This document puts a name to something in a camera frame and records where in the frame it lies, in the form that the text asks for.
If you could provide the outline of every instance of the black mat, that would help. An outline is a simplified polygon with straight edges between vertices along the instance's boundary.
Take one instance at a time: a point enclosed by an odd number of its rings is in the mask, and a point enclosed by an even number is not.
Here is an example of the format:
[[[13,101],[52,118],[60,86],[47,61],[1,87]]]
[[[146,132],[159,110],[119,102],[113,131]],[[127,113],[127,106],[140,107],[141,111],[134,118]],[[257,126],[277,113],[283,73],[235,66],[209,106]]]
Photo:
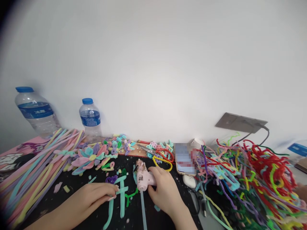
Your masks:
[[[135,192],[136,184],[133,179],[133,165],[135,164],[138,157],[130,157],[130,156],[118,156],[117,159],[111,159],[109,162],[114,161],[115,167],[114,171],[109,172],[109,176],[116,175],[116,172],[124,168],[129,173],[126,180],[124,181],[125,186],[129,187],[129,190],[126,194],[130,195]],[[154,163],[149,158],[142,158],[142,160],[146,163],[147,168],[150,166],[154,166]],[[169,167],[168,164],[162,163],[160,164],[162,168],[167,169]],[[89,180],[89,176],[92,178],[97,176],[94,182],[105,182],[106,180],[106,172],[99,169],[98,171],[95,168],[86,170],[83,173],[83,176],[73,176],[72,172],[63,172],[58,179],[54,182],[53,186],[46,193],[42,201],[36,207],[36,209],[31,213],[28,219],[22,224],[20,229],[24,229],[28,225],[35,222],[40,216],[51,212],[59,205],[61,205],[66,199],[68,199],[74,192],[76,192],[83,185],[87,184]],[[184,203],[187,205],[191,213],[196,213],[192,198],[187,188],[183,184],[182,176],[179,175],[176,171],[176,167],[173,167],[171,174],[175,179],[178,190],[181,194],[181,197]],[[54,194],[54,187],[59,182],[63,182],[61,189],[58,193]],[[63,186],[67,185],[70,189],[69,193],[66,193],[63,189]],[[157,212],[154,208],[154,203],[149,197],[148,192],[144,192],[144,201],[145,201],[145,209],[146,209],[146,219],[147,219],[147,228],[150,229],[167,229],[172,230],[175,229],[175,226],[170,219],[170,217],[164,213],[163,211]],[[117,195],[117,198],[114,200],[114,209],[111,223],[108,230],[112,229],[143,229],[143,219],[142,219],[142,209],[141,209],[141,197],[140,193],[136,194],[129,207],[126,208],[127,199],[125,198],[125,216],[124,218],[120,218],[120,195]],[[106,223],[108,219],[108,209],[109,202],[102,204],[96,211],[94,211],[86,220],[84,220],[81,224],[79,224],[75,229],[102,229],[103,225]],[[198,229],[202,229],[200,221],[198,217],[193,217],[194,222]]]

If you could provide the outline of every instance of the wall socket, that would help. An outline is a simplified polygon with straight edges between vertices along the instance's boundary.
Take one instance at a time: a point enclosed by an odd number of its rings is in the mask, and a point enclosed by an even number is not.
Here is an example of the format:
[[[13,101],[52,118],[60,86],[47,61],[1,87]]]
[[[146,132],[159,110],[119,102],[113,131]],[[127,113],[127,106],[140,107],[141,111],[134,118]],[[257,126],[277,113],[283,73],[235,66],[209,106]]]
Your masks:
[[[215,126],[240,132],[256,133],[261,129],[260,126],[256,125],[257,123],[265,125],[268,122],[226,112]]]

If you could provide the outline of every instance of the plastic water bottle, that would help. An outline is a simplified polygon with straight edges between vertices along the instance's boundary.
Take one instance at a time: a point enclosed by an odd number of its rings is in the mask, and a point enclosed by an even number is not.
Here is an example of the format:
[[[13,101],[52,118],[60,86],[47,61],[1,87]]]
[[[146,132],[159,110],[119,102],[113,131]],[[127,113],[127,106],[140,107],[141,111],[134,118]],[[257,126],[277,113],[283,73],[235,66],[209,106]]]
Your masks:
[[[31,87],[16,87],[16,90],[19,94],[15,97],[15,104],[22,115],[40,137],[51,138],[60,124],[48,101]]]
[[[85,135],[89,144],[102,141],[100,129],[100,113],[94,105],[93,99],[82,99],[83,105],[79,109],[82,124],[85,129]]]

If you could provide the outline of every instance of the black cable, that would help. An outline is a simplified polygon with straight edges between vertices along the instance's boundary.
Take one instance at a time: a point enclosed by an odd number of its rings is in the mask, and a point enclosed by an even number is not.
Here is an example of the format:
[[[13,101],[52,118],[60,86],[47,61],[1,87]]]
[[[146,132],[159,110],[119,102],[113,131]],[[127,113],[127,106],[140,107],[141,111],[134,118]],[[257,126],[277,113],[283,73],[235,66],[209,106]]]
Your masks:
[[[253,131],[254,131],[254,126],[253,126],[251,123],[249,123],[249,122],[246,121],[246,120],[244,120],[244,121],[242,121],[242,122],[243,122],[243,123],[246,123],[246,124],[248,124],[248,125],[250,125],[250,126],[252,126],[253,130],[252,130],[252,132],[250,132],[249,134],[247,134],[245,137],[243,137],[243,138],[241,138],[240,140],[238,140],[238,142],[240,142],[240,141],[244,140],[245,138],[247,138],[247,137],[248,137],[249,135],[251,135],[251,134],[253,133]]]
[[[199,214],[200,211],[201,211],[201,206],[200,206],[200,204],[199,204],[199,199],[198,199],[198,197],[197,197],[196,191],[195,191],[194,189],[191,189],[190,187],[187,187],[187,188],[188,188],[189,191],[191,191],[192,193],[195,194],[195,197],[196,197],[196,200],[197,200],[197,206],[198,206],[198,210],[197,210],[196,214],[191,213],[191,215],[192,215],[192,216],[198,216],[198,214]]]
[[[269,135],[270,135],[270,131],[269,131],[269,129],[266,129],[266,131],[268,131],[268,135],[266,136],[266,138],[263,140],[263,142],[261,142],[261,144],[260,145],[262,145],[265,141],[266,141],[266,139],[268,139],[268,137],[269,137]]]
[[[263,128],[263,129],[265,129],[266,131],[268,131],[268,135],[267,135],[266,138],[263,140],[263,142],[261,142],[261,144],[260,144],[260,145],[262,145],[262,144],[266,141],[266,139],[269,138],[270,130],[269,130],[266,126],[264,126],[264,125],[262,125],[262,124],[260,124],[260,123],[257,123],[256,125],[259,126],[259,127],[261,127],[261,128]]]
[[[240,140],[238,140],[238,142],[244,140],[245,138],[247,138],[249,135],[251,135],[252,133],[247,134],[245,137],[241,138]]]

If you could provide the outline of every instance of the hot glue gun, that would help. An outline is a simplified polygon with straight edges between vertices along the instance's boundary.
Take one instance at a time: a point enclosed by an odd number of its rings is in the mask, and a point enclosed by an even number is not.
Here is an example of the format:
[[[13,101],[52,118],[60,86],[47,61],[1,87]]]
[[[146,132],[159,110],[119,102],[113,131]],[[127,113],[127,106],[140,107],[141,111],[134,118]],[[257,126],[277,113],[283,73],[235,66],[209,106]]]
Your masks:
[[[145,163],[138,159],[137,167],[137,187],[140,191],[146,191],[148,185],[157,186],[156,180],[151,172],[147,171]]]

